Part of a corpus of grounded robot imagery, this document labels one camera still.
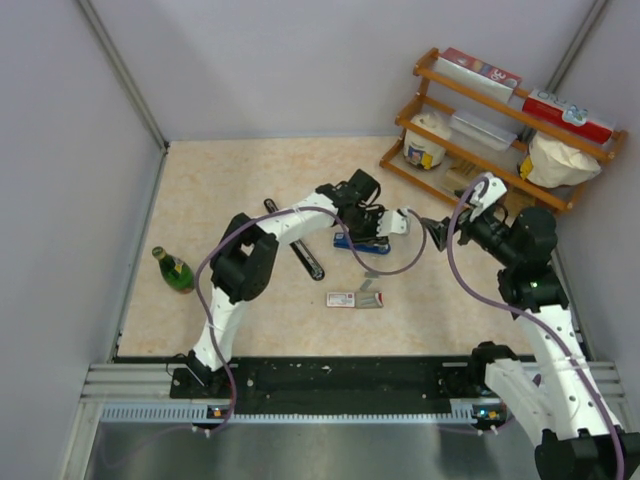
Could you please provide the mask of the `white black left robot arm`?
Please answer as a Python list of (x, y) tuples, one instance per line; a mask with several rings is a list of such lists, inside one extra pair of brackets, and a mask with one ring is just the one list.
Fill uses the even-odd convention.
[(211, 301), (205, 304), (206, 323), (187, 360), (197, 390), (212, 397), (226, 387), (223, 368), (238, 325), (247, 304), (268, 286), (280, 247), (339, 223), (355, 243), (388, 239), (381, 226), (385, 208), (375, 203), (380, 192), (379, 182), (358, 169), (349, 180), (321, 185), (289, 208), (260, 218), (244, 213), (232, 218), (209, 259)]

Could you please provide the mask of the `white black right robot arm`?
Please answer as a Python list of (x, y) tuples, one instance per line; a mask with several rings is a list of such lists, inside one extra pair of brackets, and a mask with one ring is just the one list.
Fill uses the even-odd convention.
[(551, 265), (556, 219), (527, 207), (511, 225), (487, 210), (477, 218), (424, 218), (437, 248), (451, 254), (453, 236), (494, 257), (501, 301), (525, 332), (541, 375), (528, 376), (517, 355), (490, 341), (472, 352), (466, 380), (476, 394), (495, 393), (534, 447), (542, 479), (629, 479), (639, 467), (639, 435), (628, 432), (597, 388), (573, 327), (568, 297)]

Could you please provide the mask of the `blue black stapler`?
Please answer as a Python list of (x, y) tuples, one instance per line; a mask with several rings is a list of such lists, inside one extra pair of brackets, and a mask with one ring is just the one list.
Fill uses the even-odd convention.
[[(336, 232), (333, 235), (332, 245), (337, 249), (350, 249), (348, 236), (342, 232)], [(374, 255), (387, 255), (391, 252), (391, 246), (384, 243), (355, 243), (354, 249), (357, 252), (369, 253)]]

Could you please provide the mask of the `red white staple box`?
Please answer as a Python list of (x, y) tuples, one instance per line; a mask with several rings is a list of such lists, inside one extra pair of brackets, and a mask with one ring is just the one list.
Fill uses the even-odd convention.
[(379, 291), (329, 292), (326, 295), (328, 308), (378, 309), (384, 307)]

